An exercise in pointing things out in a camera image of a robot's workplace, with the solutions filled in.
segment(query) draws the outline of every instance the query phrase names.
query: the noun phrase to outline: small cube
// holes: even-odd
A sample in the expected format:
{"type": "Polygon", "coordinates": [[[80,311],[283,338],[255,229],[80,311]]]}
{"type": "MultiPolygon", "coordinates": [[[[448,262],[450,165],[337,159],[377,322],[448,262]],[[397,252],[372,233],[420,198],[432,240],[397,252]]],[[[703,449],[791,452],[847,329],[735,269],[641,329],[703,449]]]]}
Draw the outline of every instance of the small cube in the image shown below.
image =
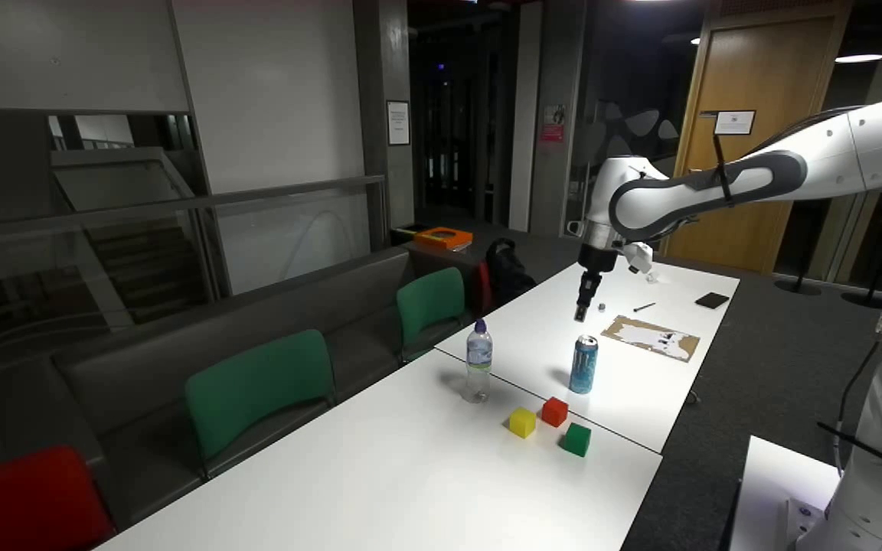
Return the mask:
{"type": "Polygon", "coordinates": [[[556,397],[548,397],[539,408],[539,419],[548,426],[565,426],[568,414],[569,414],[568,401],[556,401],[556,397]]]}
{"type": "Polygon", "coordinates": [[[536,433],[536,417],[532,417],[532,411],[518,408],[518,411],[507,417],[506,427],[507,427],[510,434],[518,434],[518,437],[530,437],[530,434],[536,433]]]}
{"type": "Polygon", "coordinates": [[[592,427],[569,422],[568,434],[556,442],[556,448],[569,449],[573,457],[587,457],[592,448],[592,427]]]}

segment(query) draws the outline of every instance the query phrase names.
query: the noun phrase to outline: chair backrest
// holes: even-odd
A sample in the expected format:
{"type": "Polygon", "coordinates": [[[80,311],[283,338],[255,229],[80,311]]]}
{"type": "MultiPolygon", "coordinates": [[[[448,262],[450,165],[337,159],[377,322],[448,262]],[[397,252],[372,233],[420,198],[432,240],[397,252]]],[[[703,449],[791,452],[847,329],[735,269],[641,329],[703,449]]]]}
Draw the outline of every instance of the chair backrest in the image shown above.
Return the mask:
{"type": "Polygon", "coordinates": [[[98,489],[69,448],[0,464],[0,551],[95,548],[109,536],[98,489]]]}
{"type": "Polygon", "coordinates": [[[427,271],[397,292],[401,335],[412,343],[429,325],[467,315],[467,279],[456,267],[427,271]]]}
{"type": "Polygon", "coordinates": [[[188,408],[196,422],[203,460],[215,460],[255,422],[331,394],[335,369],[318,329],[231,354],[188,379],[188,408]]]}

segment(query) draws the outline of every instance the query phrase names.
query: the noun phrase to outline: ceiling light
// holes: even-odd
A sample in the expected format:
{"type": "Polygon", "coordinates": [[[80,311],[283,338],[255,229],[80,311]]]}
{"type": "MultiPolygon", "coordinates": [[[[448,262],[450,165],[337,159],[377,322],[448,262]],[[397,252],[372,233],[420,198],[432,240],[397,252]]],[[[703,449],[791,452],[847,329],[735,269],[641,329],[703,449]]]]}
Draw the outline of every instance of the ceiling light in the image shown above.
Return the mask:
{"type": "Polygon", "coordinates": [[[882,52],[840,55],[836,64],[880,64],[882,52]]]}

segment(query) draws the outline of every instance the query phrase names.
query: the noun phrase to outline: red chair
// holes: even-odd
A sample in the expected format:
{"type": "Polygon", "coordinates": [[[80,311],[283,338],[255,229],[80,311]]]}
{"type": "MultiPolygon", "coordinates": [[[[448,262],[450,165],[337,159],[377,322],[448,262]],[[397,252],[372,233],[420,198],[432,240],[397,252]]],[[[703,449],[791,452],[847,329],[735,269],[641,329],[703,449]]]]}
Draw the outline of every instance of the red chair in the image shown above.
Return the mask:
{"type": "Polygon", "coordinates": [[[108,512],[78,449],[0,464],[0,551],[75,551],[104,541],[108,512]]]}

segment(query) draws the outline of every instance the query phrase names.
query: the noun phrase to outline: green chair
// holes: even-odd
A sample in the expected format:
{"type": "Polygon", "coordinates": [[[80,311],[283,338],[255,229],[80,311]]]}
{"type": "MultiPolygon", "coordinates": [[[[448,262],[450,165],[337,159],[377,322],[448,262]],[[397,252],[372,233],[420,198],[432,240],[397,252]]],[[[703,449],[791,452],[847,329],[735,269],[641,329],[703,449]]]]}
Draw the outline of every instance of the green chair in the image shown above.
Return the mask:
{"type": "Polygon", "coordinates": [[[456,267],[427,271],[397,292],[405,346],[440,322],[467,318],[467,279],[456,267]]]}
{"type": "Polygon", "coordinates": [[[318,329],[299,329],[231,354],[188,379],[188,408],[203,460],[210,462],[255,422],[335,390],[331,354],[318,329]]]}

